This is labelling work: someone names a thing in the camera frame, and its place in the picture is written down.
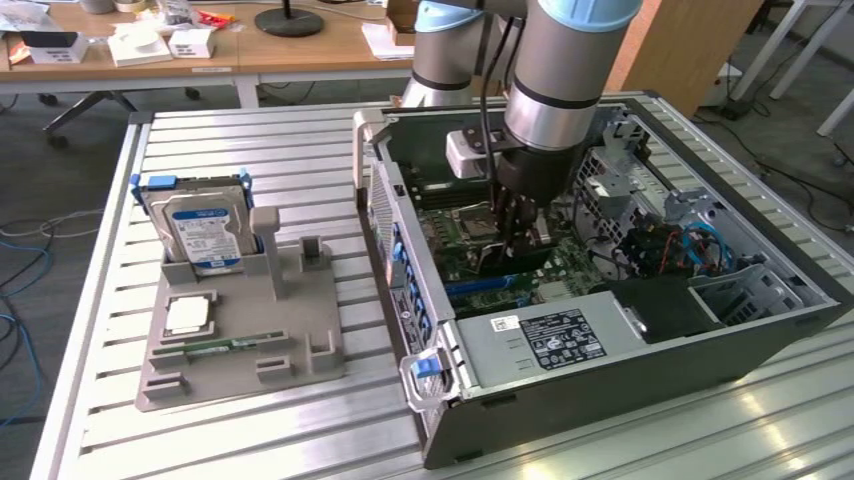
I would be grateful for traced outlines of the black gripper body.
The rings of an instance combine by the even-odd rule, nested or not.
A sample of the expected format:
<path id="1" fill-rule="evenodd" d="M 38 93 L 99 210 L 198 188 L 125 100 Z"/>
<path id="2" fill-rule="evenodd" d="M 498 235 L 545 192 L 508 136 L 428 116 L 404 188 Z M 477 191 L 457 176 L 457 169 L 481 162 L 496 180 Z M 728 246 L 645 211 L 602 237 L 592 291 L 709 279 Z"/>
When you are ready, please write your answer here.
<path id="1" fill-rule="evenodd" d="M 557 151 L 529 147 L 505 150 L 497 160 L 497 183 L 537 206 L 545 206 L 565 191 L 580 160 L 580 145 Z"/>

